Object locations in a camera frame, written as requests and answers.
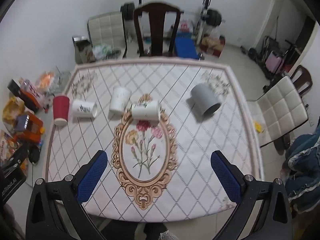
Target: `red paper cup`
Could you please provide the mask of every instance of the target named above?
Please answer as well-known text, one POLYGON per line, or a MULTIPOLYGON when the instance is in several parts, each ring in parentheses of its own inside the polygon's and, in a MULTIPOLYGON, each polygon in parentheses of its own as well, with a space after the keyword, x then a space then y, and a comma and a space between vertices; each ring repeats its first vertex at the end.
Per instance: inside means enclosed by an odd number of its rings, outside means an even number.
POLYGON ((57 126, 64 126, 68 122, 70 99, 66 95, 59 95, 53 99, 53 120, 57 126))

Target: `blue gripper pad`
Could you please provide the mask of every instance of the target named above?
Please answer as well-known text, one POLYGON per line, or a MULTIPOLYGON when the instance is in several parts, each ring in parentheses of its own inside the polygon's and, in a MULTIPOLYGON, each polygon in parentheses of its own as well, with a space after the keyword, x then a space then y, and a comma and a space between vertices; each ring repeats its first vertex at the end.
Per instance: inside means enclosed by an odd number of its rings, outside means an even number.
POLYGON ((229 199, 232 202, 239 204, 241 202, 240 185, 233 177, 232 173, 215 152, 211 154, 210 162, 213 171, 217 175, 229 199))
POLYGON ((87 202, 99 182, 103 172, 108 165, 108 156, 105 151, 99 151, 100 156, 84 175, 77 188, 77 200, 79 203, 87 202))

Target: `person's foot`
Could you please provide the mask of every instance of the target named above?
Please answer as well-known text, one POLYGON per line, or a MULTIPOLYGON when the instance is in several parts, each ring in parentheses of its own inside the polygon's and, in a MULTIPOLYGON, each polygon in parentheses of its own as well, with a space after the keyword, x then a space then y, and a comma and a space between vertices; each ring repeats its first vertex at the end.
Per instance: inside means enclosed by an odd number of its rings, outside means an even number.
POLYGON ((143 232, 147 235, 146 240, 158 240, 160 234, 167 230, 163 223, 147 223, 143 232))
POLYGON ((111 220, 111 222, 101 230, 101 233, 107 240, 134 240, 137 225, 137 222, 111 220))

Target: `luggage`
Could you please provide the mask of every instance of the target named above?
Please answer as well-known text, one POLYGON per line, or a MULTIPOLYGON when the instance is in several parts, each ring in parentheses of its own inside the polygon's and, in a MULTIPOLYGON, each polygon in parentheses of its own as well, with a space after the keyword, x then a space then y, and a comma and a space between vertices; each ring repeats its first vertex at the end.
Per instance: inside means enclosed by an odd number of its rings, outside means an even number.
POLYGON ((271 73, 276 73, 281 69, 283 63, 283 57, 278 56, 276 52, 272 51, 266 60, 265 66, 271 73))
POLYGON ((260 58, 263 63, 266 62, 271 52, 280 53, 281 49, 279 43, 271 38, 270 36, 265 36, 262 44, 262 49, 260 52, 260 58))

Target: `yellow toy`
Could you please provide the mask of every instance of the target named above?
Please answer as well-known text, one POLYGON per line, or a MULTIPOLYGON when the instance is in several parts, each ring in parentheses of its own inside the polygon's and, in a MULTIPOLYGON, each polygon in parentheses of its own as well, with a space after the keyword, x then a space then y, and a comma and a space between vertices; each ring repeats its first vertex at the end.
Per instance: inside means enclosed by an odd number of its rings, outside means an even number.
POLYGON ((253 124, 254 124, 254 127, 255 127, 257 133, 263 132, 261 124, 259 124, 257 121, 253 121, 253 124))

